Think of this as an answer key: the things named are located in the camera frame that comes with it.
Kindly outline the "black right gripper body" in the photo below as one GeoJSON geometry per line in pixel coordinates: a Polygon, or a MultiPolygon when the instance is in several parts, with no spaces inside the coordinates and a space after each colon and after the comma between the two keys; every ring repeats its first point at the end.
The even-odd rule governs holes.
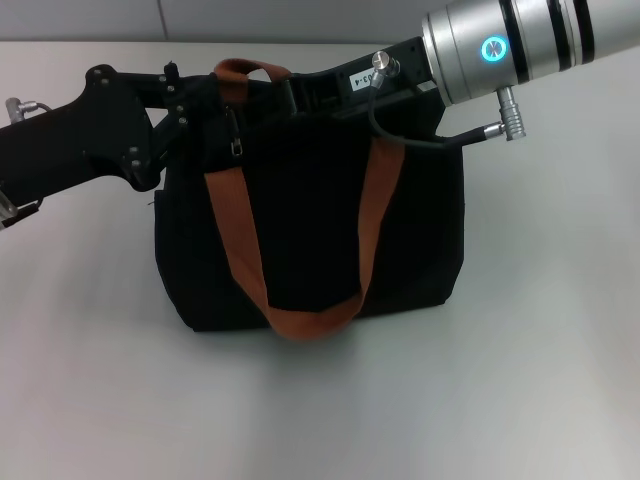
{"type": "MultiPolygon", "coordinates": [[[[386,120],[401,115],[411,120],[443,116],[421,38],[414,37],[383,51],[399,64],[399,73],[383,81],[374,102],[375,115],[386,120]]],[[[295,120],[367,116],[374,75],[371,54],[325,71],[289,78],[289,107],[295,120]]]]}

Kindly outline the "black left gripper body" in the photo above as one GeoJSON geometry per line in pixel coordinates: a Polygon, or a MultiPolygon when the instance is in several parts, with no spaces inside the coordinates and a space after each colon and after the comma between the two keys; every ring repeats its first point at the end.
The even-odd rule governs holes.
{"type": "Polygon", "coordinates": [[[160,174],[148,172],[148,107],[113,104],[116,72],[95,66],[76,100],[1,129],[3,216],[102,176],[121,178],[139,192],[159,184],[160,174]]]}

